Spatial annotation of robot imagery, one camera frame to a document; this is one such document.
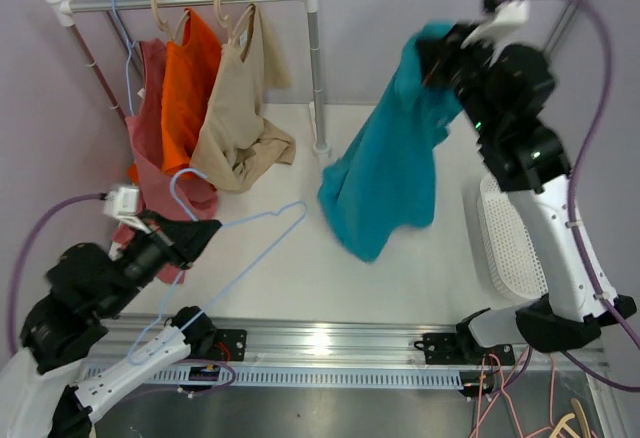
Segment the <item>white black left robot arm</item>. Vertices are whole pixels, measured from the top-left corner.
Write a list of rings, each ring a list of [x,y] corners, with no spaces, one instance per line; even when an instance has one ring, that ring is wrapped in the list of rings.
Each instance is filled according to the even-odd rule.
[[[104,415],[162,369],[203,359],[217,329],[197,307],[181,309],[162,331],[99,376],[79,381],[91,348],[112,319],[166,265],[187,270],[220,230],[218,220],[171,221],[145,211],[117,259],[93,243],[69,248],[46,279],[49,293],[34,305],[20,333],[20,350],[1,372],[4,437],[87,437]]]

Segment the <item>beige t shirt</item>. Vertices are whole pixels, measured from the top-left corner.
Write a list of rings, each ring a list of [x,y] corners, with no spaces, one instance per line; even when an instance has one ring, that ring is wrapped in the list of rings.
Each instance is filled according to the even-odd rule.
[[[265,93],[290,86],[275,33],[258,5],[248,5],[222,45],[191,166],[216,189],[243,193],[272,165],[291,165],[295,139],[262,115]]]

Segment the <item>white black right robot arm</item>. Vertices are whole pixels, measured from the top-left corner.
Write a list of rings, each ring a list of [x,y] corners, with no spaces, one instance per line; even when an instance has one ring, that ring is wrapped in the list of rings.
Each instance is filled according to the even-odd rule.
[[[496,54],[490,41],[471,41],[474,29],[456,25],[442,38],[417,40],[423,84],[453,91],[462,105],[486,168],[529,232],[548,290],[465,318],[456,326],[456,353],[474,363],[499,344],[542,353],[581,349],[603,328],[625,324],[636,303],[604,276],[571,193],[577,168],[539,117],[555,88],[544,53],[516,43]]]

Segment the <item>teal t shirt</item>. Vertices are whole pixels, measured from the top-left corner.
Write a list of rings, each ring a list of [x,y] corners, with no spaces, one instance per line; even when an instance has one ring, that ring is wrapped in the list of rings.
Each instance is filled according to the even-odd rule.
[[[378,258],[397,228],[426,228],[434,220],[434,150],[462,106],[452,90],[424,86],[416,44],[440,39],[452,27],[429,22],[407,41],[373,112],[323,171],[317,199],[325,220],[340,244],[364,262]]]

